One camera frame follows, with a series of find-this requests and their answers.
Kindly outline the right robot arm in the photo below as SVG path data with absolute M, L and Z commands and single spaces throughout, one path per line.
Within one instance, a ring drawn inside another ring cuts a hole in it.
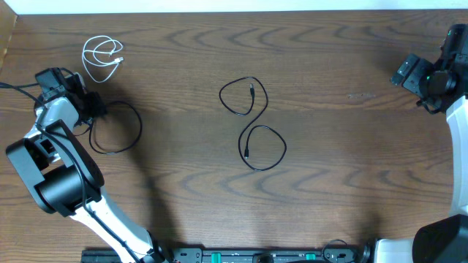
M 369 262 L 467 261 L 467 25 L 452 25 L 435 62 L 410 53 L 390 82 L 416 95 L 416 105 L 443 114 L 450 131 L 453 190 L 448 217 L 407 239 L 378 239 Z

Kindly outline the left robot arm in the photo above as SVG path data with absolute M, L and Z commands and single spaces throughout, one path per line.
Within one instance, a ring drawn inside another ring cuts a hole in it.
M 34 98 L 35 122 L 6 149 L 34 201 L 46 213 L 87 226 L 121 262 L 171 262 L 171 251 L 107 195 L 101 170 L 73 132 L 83 124 L 93 126 L 108 105 L 87 90 L 77 72 L 53 67 L 36 73 L 35 79 L 41 89 Z

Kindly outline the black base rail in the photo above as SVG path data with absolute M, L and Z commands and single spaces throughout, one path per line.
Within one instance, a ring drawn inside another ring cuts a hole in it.
M 354 263 L 370 262 L 371 249 L 361 250 L 355 246 L 344 245 L 309 250 L 174 248 L 169 252 L 168 261 L 176 263 Z

